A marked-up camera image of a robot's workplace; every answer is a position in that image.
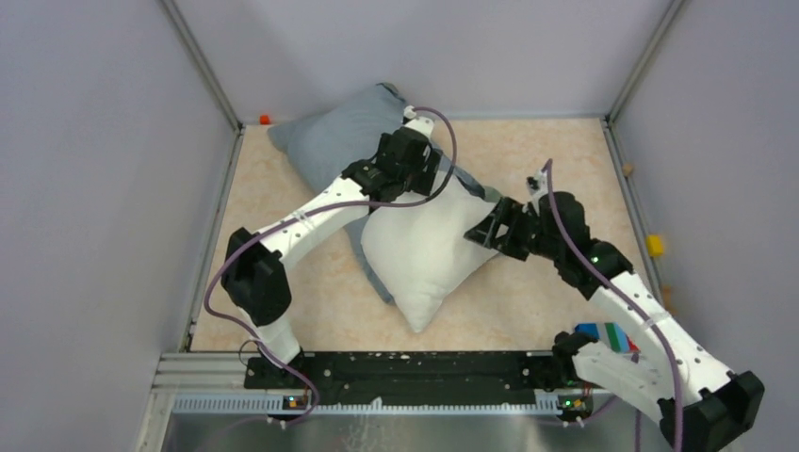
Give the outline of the grey-blue and beige pillowcase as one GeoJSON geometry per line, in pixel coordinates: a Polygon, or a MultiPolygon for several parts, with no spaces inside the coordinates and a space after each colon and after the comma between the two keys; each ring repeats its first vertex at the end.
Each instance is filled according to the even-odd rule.
{"type": "MultiPolygon", "coordinates": [[[[271,144],[286,154],[292,168],[318,194],[348,165],[372,157],[381,135],[400,127],[407,105],[395,85],[383,82],[361,90],[329,112],[274,125],[267,134],[271,144]]],[[[447,188],[455,184],[455,178],[473,197],[496,203],[501,196],[460,166],[454,170],[447,188]]],[[[393,304],[393,296],[371,268],[361,245],[368,219],[355,220],[344,229],[369,283],[383,302],[393,304]]]]}

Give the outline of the white pillow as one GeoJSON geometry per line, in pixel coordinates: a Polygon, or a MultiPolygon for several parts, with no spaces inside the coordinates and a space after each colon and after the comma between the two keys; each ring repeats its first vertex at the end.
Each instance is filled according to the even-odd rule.
{"type": "Polygon", "coordinates": [[[434,200],[411,208],[380,208],[361,234],[366,263],[411,331],[424,331],[445,298],[497,255],[465,239],[501,194],[454,175],[434,200]]]}

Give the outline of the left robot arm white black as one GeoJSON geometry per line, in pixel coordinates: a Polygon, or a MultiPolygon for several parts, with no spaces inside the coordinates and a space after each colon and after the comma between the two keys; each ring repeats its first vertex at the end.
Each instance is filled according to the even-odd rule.
{"type": "Polygon", "coordinates": [[[267,378],[290,389],[302,377],[301,346],[287,315],[292,295],[287,272],[331,234],[409,191],[432,193],[440,153],[432,150],[433,125],[412,120],[381,135],[377,152],[349,164],[315,198],[253,233],[229,238],[222,288],[247,317],[252,337],[270,353],[267,378]]]}

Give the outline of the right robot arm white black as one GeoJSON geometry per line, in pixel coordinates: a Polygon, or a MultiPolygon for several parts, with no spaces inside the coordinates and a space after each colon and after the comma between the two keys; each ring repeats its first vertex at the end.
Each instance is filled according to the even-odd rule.
{"type": "Polygon", "coordinates": [[[552,347],[552,374],[561,386],[587,381],[608,390],[655,422],[679,451],[720,451],[754,426],[762,381],[751,371],[733,371],[700,346],[629,259],[592,237],[572,194],[556,192],[528,204],[503,198],[464,237],[520,261],[531,255],[550,260],[640,352],[635,363],[586,332],[563,331],[552,347]]]}

